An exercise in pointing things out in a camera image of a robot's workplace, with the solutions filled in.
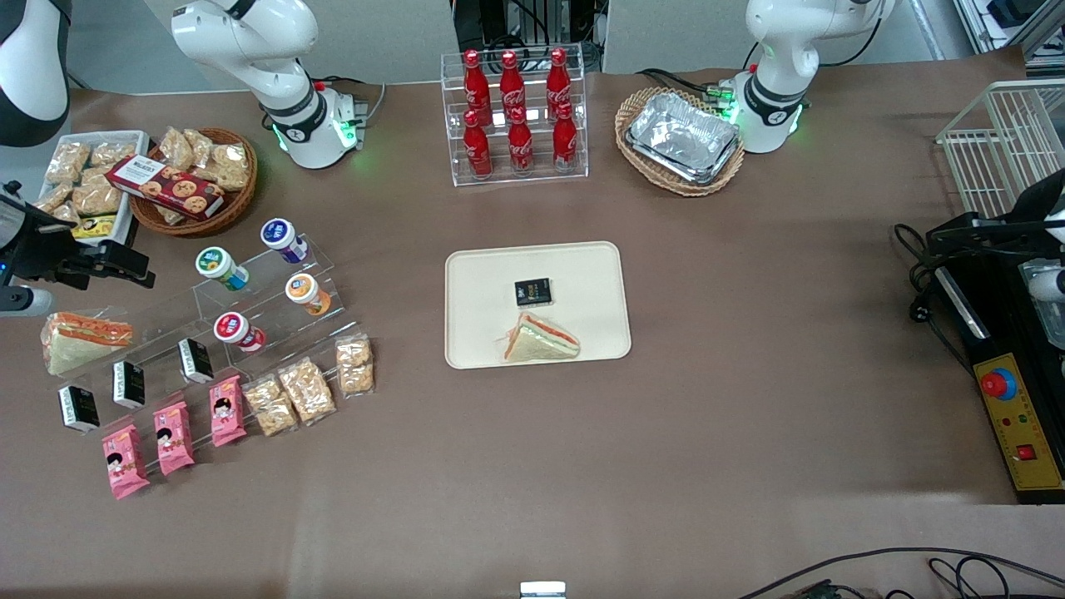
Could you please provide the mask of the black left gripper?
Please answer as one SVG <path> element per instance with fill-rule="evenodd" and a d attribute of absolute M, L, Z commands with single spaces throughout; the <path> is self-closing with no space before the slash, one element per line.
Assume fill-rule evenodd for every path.
<path fill-rule="evenodd" d="M 986 243 L 1050 244 L 1046 221 L 1063 221 L 1064 169 L 1027 187 L 1005 218 L 971 213 L 971 223 L 944 223 L 927 234 L 930 255 L 951 255 L 958 250 L 984 249 Z"/>

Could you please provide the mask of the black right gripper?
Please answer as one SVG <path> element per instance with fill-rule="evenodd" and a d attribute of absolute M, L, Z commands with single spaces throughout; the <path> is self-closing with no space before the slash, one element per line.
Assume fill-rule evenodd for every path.
<path fill-rule="evenodd" d="M 19 183 L 2 185 L 2 282 L 12 278 L 62 284 L 84 290 L 92 278 L 119 278 L 155 288 L 150 258 L 121 243 L 85 245 L 73 223 L 49 215 L 20 195 Z"/>

